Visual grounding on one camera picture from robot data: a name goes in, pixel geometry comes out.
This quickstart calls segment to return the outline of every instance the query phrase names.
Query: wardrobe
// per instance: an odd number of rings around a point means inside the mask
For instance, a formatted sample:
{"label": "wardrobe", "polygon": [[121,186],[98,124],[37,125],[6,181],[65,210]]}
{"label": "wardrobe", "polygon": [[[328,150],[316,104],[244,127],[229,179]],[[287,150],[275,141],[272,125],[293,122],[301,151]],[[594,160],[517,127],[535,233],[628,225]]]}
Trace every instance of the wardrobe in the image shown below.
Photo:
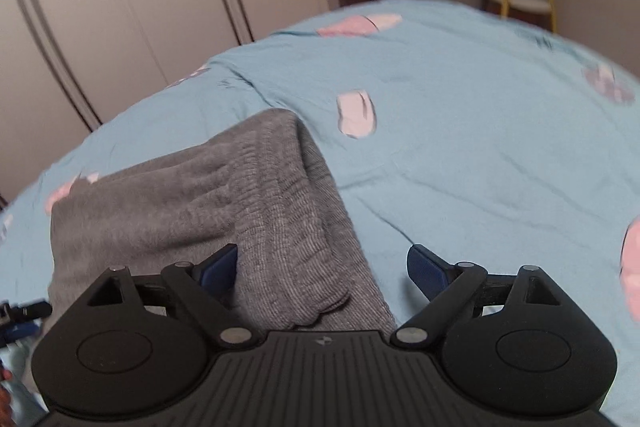
{"label": "wardrobe", "polygon": [[0,0],[0,205],[208,57],[337,0]]}

